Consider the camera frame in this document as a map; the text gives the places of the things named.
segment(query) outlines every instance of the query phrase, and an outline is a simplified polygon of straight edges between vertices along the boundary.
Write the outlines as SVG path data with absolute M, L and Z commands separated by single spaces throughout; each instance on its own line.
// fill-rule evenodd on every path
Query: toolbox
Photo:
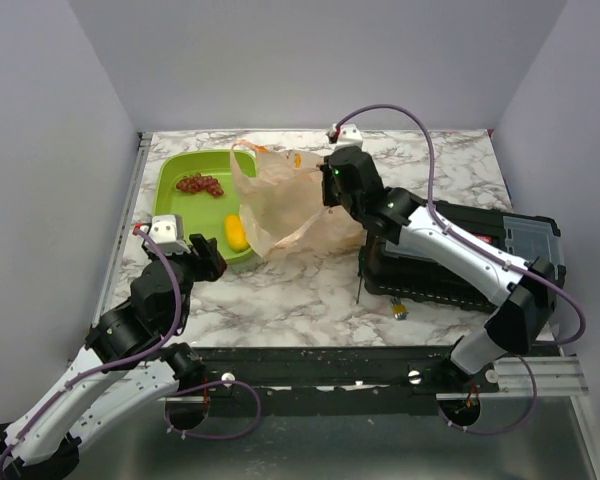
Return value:
M 496 248 L 529 261 L 537 257 L 549 259 L 555 266 L 555 283 L 564 285 L 566 267 L 560 230 L 553 219 L 465 207 L 442 200 L 435 203 L 441 215 Z M 475 287 L 435 261 L 370 233 L 360 249 L 358 263 L 361 280 L 371 294 L 482 312 L 495 309 Z

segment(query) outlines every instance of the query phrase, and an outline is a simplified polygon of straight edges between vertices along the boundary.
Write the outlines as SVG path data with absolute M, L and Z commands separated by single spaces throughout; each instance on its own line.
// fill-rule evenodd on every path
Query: white marble surface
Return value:
M 436 198 L 463 205 L 510 210 L 500 169 L 486 131 L 433 132 L 436 147 Z M 184 152 L 229 148 L 240 138 L 279 148 L 330 150 L 323 131 L 168 132 L 153 136 L 133 214 L 148 221 L 161 165 Z M 376 160 L 386 184 L 426 197 L 428 158 L 416 132 L 365 132 L 364 149 Z M 140 241 L 127 239 L 109 306 L 128 295 L 146 257 Z M 198 346 L 365 346 L 449 345 L 478 327 L 485 315 L 455 307 L 404 300 L 408 319 L 396 321 L 388 297 L 358 287 L 357 252 L 321 257 L 302 253 L 260 264 L 242 273 L 227 272 L 218 282 L 198 283 L 191 315 L 178 341 Z

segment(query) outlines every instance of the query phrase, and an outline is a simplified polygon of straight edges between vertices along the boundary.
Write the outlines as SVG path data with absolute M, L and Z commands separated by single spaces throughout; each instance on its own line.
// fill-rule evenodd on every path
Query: plastic bag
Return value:
M 242 173 L 237 145 L 256 156 L 257 176 Z M 322 157 L 298 150 L 274 152 L 245 140 L 230 150 L 231 174 L 240 197 L 240 219 L 251 248 L 267 260 L 311 250 L 337 253 L 360 246 L 362 226 L 342 207 L 322 204 Z

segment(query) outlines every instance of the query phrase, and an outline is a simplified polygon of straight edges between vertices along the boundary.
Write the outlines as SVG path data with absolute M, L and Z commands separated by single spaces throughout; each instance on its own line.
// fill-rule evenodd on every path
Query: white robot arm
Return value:
M 475 286 L 498 309 L 484 328 L 462 338 L 441 365 L 450 381 L 467 380 L 505 353 L 524 355 L 555 309 L 553 265 L 530 263 L 485 244 L 403 188 L 383 185 L 371 156 L 355 142 L 357 129 L 320 165 L 323 203 L 342 206 L 376 237 L 416 249 Z
M 131 283 L 129 298 L 91 327 L 47 394 L 20 419 L 0 425 L 3 478 L 64 478 L 78 464 L 79 449 L 135 408 L 204 383 L 204 366 L 187 344 L 164 345 L 186 324 L 194 282 L 217 280 L 226 263 L 213 239 L 191 235 L 187 246 L 176 215 L 137 229 L 153 249 L 143 244 L 151 263 Z

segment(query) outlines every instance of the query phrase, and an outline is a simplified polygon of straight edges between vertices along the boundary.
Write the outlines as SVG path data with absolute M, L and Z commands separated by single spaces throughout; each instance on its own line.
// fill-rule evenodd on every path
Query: screw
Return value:
M 233 373 L 231 373 L 231 372 L 226 372 L 226 373 L 222 374 L 222 377 L 220 377 L 220 380 L 225 381 L 225 382 L 227 382 L 227 381 L 229 381 L 229 382 L 235 382 L 236 376 Z M 227 388 L 229 388 L 231 386 L 231 384 L 230 383 L 225 383 L 224 386 L 227 387 Z
M 489 383 L 498 383 L 498 372 L 492 369 L 487 370 L 484 372 L 484 378 L 486 378 Z
M 420 372 L 417 370 L 411 370 L 407 377 L 409 378 L 409 383 L 411 385 L 420 385 L 422 382 L 422 375 L 420 375 Z

